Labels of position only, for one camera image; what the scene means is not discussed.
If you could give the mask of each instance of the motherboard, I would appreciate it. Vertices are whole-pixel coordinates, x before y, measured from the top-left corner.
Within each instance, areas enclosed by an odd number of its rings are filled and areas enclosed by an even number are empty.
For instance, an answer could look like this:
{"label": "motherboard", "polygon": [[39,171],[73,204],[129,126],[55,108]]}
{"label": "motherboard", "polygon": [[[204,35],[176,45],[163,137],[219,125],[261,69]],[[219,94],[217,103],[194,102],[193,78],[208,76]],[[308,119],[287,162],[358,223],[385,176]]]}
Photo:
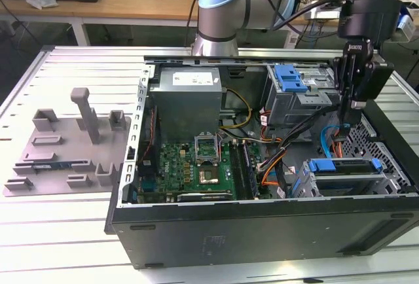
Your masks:
{"label": "motherboard", "polygon": [[[261,161],[258,144],[228,143],[215,137],[215,142],[210,137],[208,140],[199,144],[161,144],[158,175],[155,179],[142,180],[138,201],[170,203],[256,197],[253,170]],[[240,147],[246,151],[239,157]],[[247,160],[248,170],[241,166],[240,160],[244,163]]]}

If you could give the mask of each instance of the green circuit board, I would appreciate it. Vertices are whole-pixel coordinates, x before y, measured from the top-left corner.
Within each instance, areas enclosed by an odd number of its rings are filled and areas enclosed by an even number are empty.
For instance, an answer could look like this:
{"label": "green circuit board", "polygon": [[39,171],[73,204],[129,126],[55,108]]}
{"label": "green circuit board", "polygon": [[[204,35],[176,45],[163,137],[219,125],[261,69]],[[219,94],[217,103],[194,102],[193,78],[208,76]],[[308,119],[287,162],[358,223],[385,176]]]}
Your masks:
{"label": "green circuit board", "polygon": [[[200,155],[213,155],[214,146],[204,143],[199,146]],[[252,163],[260,161],[259,147],[249,144]],[[216,183],[210,181],[211,171],[217,172]],[[164,143],[160,149],[160,172],[156,180],[156,192],[227,192],[236,199],[234,178],[231,172],[228,143],[221,144],[221,160],[216,166],[197,165],[194,143]]]}

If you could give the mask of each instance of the metal table surface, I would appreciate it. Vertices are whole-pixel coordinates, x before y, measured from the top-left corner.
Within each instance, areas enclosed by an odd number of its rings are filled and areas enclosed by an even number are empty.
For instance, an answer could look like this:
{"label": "metal table surface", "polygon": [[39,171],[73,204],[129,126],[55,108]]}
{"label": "metal table surface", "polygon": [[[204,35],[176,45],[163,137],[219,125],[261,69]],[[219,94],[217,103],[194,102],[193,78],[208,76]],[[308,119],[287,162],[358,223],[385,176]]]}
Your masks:
{"label": "metal table surface", "polygon": [[[340,51],[241,50],[247,56]],[[0,184],[13,172],[38,108],[74,116],[75,86],[90,89],[98,115],[132,113],[143,55],[189,55],[184,48],[57,47],[41,52],[0,107]],[[419,154],[419,97],[394,73],[377,100]],[[110,193],[0,197],[0,283],[419,283],[419,228],[369,257],[325,258],[137,271],[116,236],[103,232]]]}

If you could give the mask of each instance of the floor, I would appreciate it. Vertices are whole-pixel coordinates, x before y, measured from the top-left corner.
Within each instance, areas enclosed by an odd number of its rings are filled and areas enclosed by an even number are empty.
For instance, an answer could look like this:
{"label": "floor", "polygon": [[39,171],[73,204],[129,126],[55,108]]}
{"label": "floor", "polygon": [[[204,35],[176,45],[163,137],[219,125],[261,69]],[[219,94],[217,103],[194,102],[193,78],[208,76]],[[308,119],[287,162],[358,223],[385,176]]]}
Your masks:
{"label": "floor", "polygon": [[[7,97],[41,48],[31,38],[30,34],[24,31],[22,26],[15,24],[15,27],[16,35],[12,38],[6,36],[0,30],[0,103]],[[73,32],[67,24],[32,22],[28,29],[41,44],[76,45]],[[128,26],[89,25],[87,30],[92,45],[183,46],[185,36],[185,28],[182,27],[134,26],[133,39],[130,39],[131,33]],[[189,42],[193,40],[195,31],[194,28],[190,30]],[[238,44],[241,47],[281,48],[284,41],[285,32],[283,31],[272,34],[270,32],[263,33],[259,30],[242,30],[238,34]],[[344,43],[342,39],[332,36],[319,39],[317,43],[301,41],[298,48],[342,49]],[[403,46],[386,43],[383,55],[388,62],[395,65],[396,71],[405,78],[419,59],[418,51],[419,41]],[[409,77],[409,83],[413,87],[419,85],[419,66]]]}

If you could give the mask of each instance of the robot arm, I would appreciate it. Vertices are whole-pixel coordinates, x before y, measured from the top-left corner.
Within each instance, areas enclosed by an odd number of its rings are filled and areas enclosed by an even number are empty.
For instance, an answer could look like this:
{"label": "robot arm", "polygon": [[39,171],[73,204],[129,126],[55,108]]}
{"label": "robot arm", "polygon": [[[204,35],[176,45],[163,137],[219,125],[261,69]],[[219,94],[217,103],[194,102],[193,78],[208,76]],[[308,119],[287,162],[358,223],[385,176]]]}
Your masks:
{"label": "robot arm", "polygon": [[345,0],[342,5],[338,36],[348,42],[343,56],[334,60],[342,126],[360,121],[360,109],[379,95],[394,70],[392,64],[374,61],[373,54],[395,33],[400,8],[399,0]]}
{"label": "robot arm", "polygon": [[[295,0],[282,0],[279,12],[288,18]],[[268,0],[199,0],[195,56],[237,56],[239,29],[268,29],[274,11]]]}

